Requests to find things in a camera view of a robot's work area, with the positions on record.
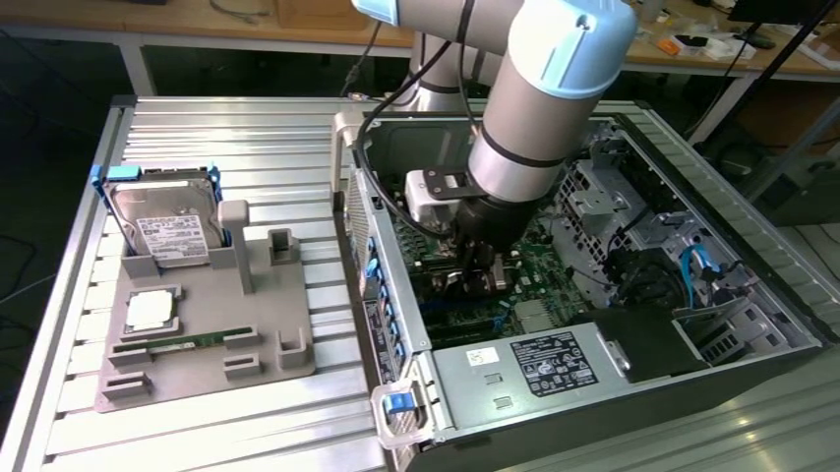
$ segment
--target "metal bracket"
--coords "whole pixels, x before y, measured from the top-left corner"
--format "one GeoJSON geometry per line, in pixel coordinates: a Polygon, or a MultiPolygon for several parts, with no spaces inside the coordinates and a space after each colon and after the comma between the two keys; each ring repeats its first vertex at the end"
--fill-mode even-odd
{"type": "Polygon", "coordinates": [[[436,200],[461,200],[488,195],[460,167],[429,167],[422,171],[422,180],[436,200]]]}

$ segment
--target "black floor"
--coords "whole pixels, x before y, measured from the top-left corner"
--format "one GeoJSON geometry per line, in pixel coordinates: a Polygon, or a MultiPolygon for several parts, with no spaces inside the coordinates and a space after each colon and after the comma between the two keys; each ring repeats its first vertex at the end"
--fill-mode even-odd
{"type": "MultiPolygon", "coordinates": [[[[147,48],[147,57],[159,93],[194,96],[337,95],[356,60],[163,47],[147,48]]],[[[405,59],[369,61],[356,89],[370,94],[394,89],[406,67],[405,59]]],[[[645,100],[683,130],[700,117],[720,79],[685,84],[685,77],[623,74],[605,98],[645,100]]],[[[131,86],[113,46],[0,39],[0,299],[58,271],[109,102],[122,93],[131,93],[131,86]]],[[[51,280],[0,304],[3,425],[50,288],[51,280]]]]}

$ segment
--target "power supply label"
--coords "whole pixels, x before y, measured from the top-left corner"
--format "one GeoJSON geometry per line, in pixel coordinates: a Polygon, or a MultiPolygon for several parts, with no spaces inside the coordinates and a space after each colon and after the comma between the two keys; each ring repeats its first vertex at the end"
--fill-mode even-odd
{"type": "Polygon", "coordinates": [[[571,332],[511,343],[531,392],[549,396],[599,383],[571,332]]]}

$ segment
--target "hard disk label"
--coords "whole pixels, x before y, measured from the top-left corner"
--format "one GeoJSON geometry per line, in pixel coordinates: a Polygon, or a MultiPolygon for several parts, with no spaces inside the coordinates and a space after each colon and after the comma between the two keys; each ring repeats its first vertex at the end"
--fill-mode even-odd
{"type": "Polygon", "coordinates": [[[150,254],[159,261],[207,256],[207,241],[197,214],[138,218],[150,254]]]}

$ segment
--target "aluminum table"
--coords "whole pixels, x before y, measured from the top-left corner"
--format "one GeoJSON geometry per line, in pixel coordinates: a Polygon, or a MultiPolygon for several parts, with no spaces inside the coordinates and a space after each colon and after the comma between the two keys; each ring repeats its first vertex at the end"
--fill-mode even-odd
{"type": "MultiPolygon", "coordinates": [[[[246,236],[290,227],[301,238],[318,371],[293,381],[94,411],[123,241],[89,188],[0,470],[386,470],[329,191],[333,118],[352,106],[373,107],[329,98],[150,97],[113,108],[97,163],[211,160],[225,198],[251,203],[246,236]]],[[[637,113],[643,129],[655,130],[633,103],[601,106],[637,113]]],[[[656,143],[673,146],[665,137],[656,143]]],[[[827,353],[712,411],[509,470],[838,470],[839,367],[838,351],[827,353]]]]}

